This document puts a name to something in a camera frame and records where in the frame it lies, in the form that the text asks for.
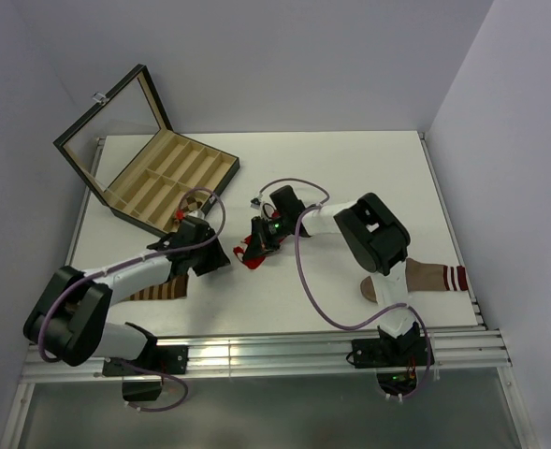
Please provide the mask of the red christmas sock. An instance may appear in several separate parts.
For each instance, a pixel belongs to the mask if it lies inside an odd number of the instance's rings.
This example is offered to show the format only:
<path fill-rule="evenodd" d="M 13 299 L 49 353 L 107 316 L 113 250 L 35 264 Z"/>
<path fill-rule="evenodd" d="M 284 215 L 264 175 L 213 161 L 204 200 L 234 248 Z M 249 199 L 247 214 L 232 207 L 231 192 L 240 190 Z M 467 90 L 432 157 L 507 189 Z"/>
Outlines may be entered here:
<path fill-rule="evenodd" d="M 251 220 L 251 233 L 233 249 L 236 258 L 250 270 L 259 268 L 265 259 L 281 247 L 279 212 L 269 203 Z"/>

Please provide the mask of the tan argyle sock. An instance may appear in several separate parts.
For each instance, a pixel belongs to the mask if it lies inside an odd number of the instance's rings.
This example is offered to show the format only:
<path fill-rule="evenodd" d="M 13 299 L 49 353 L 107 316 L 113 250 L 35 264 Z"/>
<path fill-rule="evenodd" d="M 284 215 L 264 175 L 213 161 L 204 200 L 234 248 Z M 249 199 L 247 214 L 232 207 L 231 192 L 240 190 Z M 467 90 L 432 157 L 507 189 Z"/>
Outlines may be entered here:
<path fill-rule="evenodd" d="M 196 199 L 192 196 L 187 196 L 178 206 L 178 209 L 174 214 L 174 219 L 180 222 L 188 215 L 203 219 L 205 217 L 205 214 L 201 210 L 202 205 L 203 202 L 200 199 Z"/>

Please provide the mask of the black compartment display box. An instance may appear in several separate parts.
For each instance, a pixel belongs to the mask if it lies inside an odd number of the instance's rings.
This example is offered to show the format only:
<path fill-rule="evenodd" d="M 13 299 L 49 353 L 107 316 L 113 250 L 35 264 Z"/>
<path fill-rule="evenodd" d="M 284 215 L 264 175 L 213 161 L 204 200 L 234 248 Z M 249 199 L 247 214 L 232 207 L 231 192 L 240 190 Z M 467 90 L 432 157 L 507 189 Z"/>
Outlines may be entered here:
<path fill-rule="evenodd" d="M 239 158 L 175 132 L 145 65 L 136 65 L 54 141 L 101 205 L 154 235 L 173 232 L 187 196 L 208 212 Z"/>

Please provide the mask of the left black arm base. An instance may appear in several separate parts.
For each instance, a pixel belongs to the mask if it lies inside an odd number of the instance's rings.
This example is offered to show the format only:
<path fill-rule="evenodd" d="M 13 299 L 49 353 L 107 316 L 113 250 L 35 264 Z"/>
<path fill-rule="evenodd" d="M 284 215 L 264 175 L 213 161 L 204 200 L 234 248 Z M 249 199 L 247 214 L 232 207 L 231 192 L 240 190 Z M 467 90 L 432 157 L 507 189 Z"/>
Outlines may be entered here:
<path fill-rule="evenodd" d="M 102 376 L 122 379 L 122 397 L 129 407 L 146 413 L 172 410 L 184 403 L 189 394 L 188 384 L 180 378 L 187 371 L 187 345 L 152 347 L 136 360 L 107 359 Z M 175 386 L 180 397 L 169 405 L 157 401 L 167 389 Z"/>

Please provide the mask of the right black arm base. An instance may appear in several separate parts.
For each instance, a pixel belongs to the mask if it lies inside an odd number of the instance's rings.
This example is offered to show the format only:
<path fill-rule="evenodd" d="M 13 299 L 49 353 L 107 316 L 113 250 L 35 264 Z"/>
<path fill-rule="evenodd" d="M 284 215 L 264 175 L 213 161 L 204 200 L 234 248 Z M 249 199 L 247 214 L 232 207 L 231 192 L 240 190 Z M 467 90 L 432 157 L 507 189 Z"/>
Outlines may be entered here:
<path fill-rule="evenodd" d="M 412 323 L 396 338 L 379 328 L 377 338 L 352 340 L 346 361 L 355 369 L 393 369 L 377 373 L 377 383 L 386 395 L 401 399 L 418 387 L 417 369 L 428 374 L 435 358 L 430 340 L 421 334 L 419 324 Z"/>

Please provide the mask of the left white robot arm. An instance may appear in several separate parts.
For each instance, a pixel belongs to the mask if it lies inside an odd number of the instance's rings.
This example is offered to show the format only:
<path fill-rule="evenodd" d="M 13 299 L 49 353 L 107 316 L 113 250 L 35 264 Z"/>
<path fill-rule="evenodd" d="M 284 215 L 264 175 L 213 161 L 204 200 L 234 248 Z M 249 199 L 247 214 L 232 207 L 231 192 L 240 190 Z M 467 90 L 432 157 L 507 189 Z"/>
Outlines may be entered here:
<path fill-rule="evenodd" d="M 108 321 L 109 309 L 135 293 L 171 281 L 192 270 L 196 276 L 230 264 L 206 221 L 186 217 L 174 233 L 140 255 L 105 268 L 59 268 L 23 325 L 23 335 L 47 362 L 76 367 L 93 356 L 123 359 L 136 373 L 158 361 L 157 338 L 134 325 Z"/>

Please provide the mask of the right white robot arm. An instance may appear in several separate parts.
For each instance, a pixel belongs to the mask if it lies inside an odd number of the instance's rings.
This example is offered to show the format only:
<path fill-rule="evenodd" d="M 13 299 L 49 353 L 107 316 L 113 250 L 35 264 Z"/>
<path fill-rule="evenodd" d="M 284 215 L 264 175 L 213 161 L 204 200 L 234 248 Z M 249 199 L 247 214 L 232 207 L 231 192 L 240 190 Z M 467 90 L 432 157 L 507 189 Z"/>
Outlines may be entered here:
<path fill-rule="evenodd" d="M 251 234 L 235 249 L 238 260 L 254 269 L 270 254 L 280 250 L 283 241 L 294 238 L 297 273 L 304 292 L 316 312 L 339 330 L 354 331 L 375 321 L 385 338 L 381 354 L 385 361 L 398 365 L 413 352 L 407 336 L 418 328 L 408 304 L 406 280 L 408 247 L 411 237 L 406 227 L 374 193 L 366 193 L 354 202 L 328 205 L 324 201 L 306 206 L 290 185 L 270 195 L 271 203 L 258 195 L 252 205 L 259 214 L 251 220 Z M 366 321 L 346 326 L 335 322 L 317 304 L 304 275 L 300 258 L 300 240 L 322 234 L 340 234 L 355 261 L 369 276 L 361 285 L 371 286 L 382 308 Z"/>

